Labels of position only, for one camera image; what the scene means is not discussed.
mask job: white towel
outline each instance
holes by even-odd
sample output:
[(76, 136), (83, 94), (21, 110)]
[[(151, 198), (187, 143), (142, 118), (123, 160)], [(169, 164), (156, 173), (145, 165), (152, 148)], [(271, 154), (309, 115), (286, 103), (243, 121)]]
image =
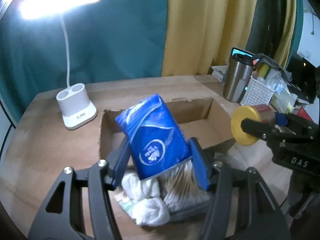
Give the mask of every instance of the white towel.
[(132, 218), (138, 226), (157, 227), (169, 222), (170, 214), (163, 200), (159, 197), (147, 198), (132, 208)]
[(158, 180), (152, 178), (140, 181), (134, 171), (128, 172), (123, 176), (121, 185), (127, 196), (134, 203), (150, 197), (160, 197)]

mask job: desk lamp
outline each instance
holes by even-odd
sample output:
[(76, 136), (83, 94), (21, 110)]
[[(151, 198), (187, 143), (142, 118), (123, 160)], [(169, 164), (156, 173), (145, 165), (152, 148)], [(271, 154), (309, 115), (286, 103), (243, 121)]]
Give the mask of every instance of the desk lamp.
[(45, 17), (52, 14), (60, 15), (67, 55), (67, 88), (60, 91), (56, 99), (62, 112), (64, 125), (74, 130), (97, 116), (97, 108), (89, 99), (83, 83), (70, 86), (70, 55), (69, 42), (63, 13), (71, 8), (98, 3), (100, 0), (24, 0), (19, 10), (26, 20)]

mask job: gold cap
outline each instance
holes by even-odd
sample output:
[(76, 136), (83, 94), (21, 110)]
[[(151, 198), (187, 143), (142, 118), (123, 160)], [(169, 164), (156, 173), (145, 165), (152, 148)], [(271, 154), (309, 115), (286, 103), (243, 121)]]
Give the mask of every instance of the gold cap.
[(231, 132), (236, 141), (242, 145), (252, 145), (258, 141), (258, 138), (245, 133), (241, 129), (241, 122), (250, 118), (262, 122), (259, 112), (252, 106), (239, 106), (231, 116)]

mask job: yellow curtain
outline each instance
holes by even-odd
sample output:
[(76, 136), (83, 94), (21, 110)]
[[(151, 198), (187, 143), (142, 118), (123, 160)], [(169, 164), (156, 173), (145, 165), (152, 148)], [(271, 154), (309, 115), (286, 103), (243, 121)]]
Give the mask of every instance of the yellow curtain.
[(245, 48), (257, 0), (168, 0), (162, 76), (206, 74)]
[(288, 60), (291, 39), (293, 36), (293, 30), (296, 20), (296, 8), (297, 0), (287, 0), (287, 11), (285, 14), (283, 34), (279, 47), (274, 56), (274, 60), (276, 60), (282, 67), (285, 67), (285, 64)]

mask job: cable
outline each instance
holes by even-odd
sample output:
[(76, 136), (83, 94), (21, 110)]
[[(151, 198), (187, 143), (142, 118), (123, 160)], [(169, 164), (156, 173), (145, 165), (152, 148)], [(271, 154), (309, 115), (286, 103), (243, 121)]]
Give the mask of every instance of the cable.
[(312, 32), (311, 32), (311, 35), (315, 35), (315, 22), (313, 20), (313, 14), (312, 15)]
[(4, 149), (5, 142), (7, 141), (8, 135), (10, 133), (11, 127), (13, 127), (12, 124), (10, 124), (10, 126), (9, 126), (9, 128), (7, 130), (7, 133), (4, 136), (4, 139), (3, 139), (3, 142), (2, 142), (2, 146), (1, 146), (1, 150), (0, 150), (0, 159), (1, 159), (1, 155), (2, 155), (3, 149)]
[(60, 14), (60, 22), (61, 22), (61, 27), (63, 31), (63, 36), (64, 36), (64, 41), (66, 44), (66, 54), (67, 54), (67, 87), (70, 87), (70, 53), (69, 53), (69, 40), (68, 40), (68, 34), (67, 34), (67, 29), (66, 25), (63, 20), (63, 15), (62, 13)]
[(2, 101), (0, 100), (0, 105), (1, 105), (1, 108), (5, 114), (5, 116), (8, 118), (10, 124), (13, 126), (13, 128), (16, 128), (16, 126), (14, 125), (13, 121), (11, 120), (11, 118), (9, 117), (9, 114), (7, 113), (6, 109), (4, 108), (4, 105), (2, 104)]

